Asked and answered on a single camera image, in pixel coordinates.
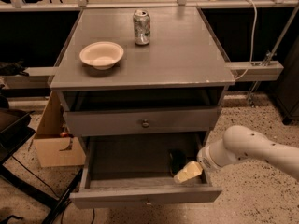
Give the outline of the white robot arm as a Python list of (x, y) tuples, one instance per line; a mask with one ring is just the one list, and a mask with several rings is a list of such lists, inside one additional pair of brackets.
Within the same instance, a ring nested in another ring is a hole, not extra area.
[(174, 175), (176, 183), (184, 183), (204, 171), (248, 160), (264, 161), (281, 172), (299, 180), (299, 149), (269, 140), (262, 133), (245, 126), (229, 127), (222, 139), (202, 147), (197, 161), (188, 162)]

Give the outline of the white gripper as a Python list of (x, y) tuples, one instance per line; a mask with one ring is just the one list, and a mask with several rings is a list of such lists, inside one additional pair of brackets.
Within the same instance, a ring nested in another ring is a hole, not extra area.
[(197, 161), (175, 163), (173, 165), (174, 181), (177, 184), (184, 183), (201, 175), (203, 169), (209, 172), (219, 170), (222, 167), (219, 146), (217, 144), (209, 144), (202, 147), (197, 154)]

